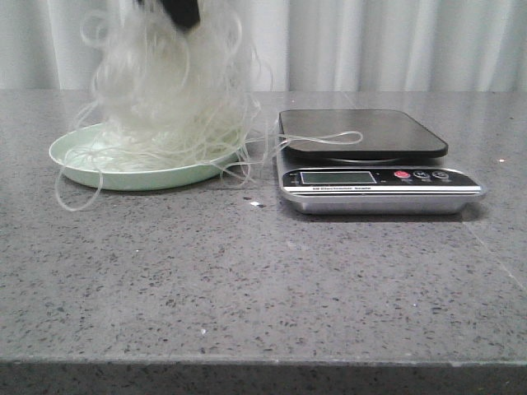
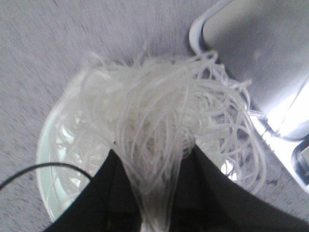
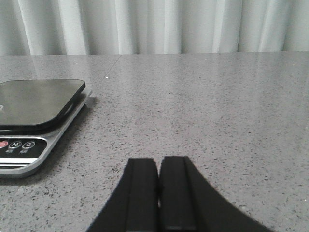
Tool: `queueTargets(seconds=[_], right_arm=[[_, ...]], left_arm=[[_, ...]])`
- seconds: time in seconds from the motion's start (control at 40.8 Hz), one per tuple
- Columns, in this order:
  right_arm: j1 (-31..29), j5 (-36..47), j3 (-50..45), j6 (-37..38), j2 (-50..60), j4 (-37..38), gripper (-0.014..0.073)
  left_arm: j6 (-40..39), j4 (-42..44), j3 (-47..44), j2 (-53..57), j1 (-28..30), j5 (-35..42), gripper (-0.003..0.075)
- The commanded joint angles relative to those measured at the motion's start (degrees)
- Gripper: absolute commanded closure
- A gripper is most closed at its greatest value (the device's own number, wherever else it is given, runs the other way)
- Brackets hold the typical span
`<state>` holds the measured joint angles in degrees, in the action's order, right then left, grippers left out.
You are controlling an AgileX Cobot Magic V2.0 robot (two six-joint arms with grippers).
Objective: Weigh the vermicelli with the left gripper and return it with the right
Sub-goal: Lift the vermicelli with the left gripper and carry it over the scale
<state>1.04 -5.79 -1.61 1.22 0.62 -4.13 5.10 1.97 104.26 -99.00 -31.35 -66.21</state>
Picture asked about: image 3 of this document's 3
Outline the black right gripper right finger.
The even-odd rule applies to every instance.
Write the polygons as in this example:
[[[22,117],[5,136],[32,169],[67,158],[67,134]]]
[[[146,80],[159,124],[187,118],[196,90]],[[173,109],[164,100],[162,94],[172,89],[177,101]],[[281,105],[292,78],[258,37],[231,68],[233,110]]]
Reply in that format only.
[[[159,182],[163,232],[267,232],[202,176],[188,157],[164,157]]]

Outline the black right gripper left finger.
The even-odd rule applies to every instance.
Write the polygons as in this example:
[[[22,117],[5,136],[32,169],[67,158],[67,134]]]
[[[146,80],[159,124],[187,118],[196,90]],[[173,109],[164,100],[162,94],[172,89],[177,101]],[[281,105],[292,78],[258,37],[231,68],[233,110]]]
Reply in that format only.
[[[158,231],[158,174],[153,159],[128,159],[116,189],[87,231]]]

